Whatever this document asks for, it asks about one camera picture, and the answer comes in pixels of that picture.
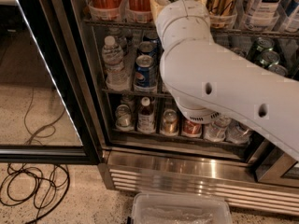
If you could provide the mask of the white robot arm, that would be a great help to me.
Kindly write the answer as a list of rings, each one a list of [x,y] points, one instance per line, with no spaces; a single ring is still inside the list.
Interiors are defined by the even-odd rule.
[[[247,61],[214,42],[200,1],[150,0],[164,53],[160,74],[181,113],[235,119],[299,160],[299,82]]]

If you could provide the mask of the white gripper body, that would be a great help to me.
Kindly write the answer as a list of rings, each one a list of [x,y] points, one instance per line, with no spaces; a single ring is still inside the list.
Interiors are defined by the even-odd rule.
[[[171,3],[162,9],[155,24],[164,49],[187,38],[207,40],[211,37],[209,13],[201,2]]]

